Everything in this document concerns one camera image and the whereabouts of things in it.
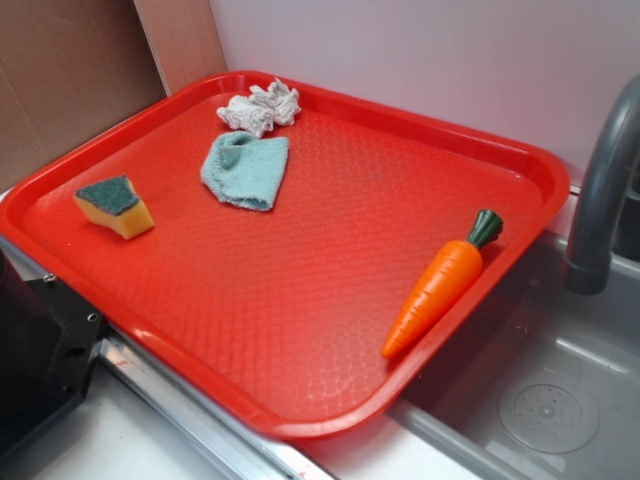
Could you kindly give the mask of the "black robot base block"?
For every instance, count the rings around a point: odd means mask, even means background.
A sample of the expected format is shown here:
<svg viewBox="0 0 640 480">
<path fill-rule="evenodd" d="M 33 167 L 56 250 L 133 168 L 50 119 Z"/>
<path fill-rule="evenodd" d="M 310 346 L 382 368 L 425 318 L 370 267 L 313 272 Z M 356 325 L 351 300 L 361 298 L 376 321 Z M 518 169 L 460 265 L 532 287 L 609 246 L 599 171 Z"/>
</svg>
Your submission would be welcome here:
<svg viewBox="0 0 640 480">
<path fill-rule="evenodd" d="M 103 314 L 62 280 L 24 280 L 1 256 L 1 462 L 85 399 Z"/>
</svg>

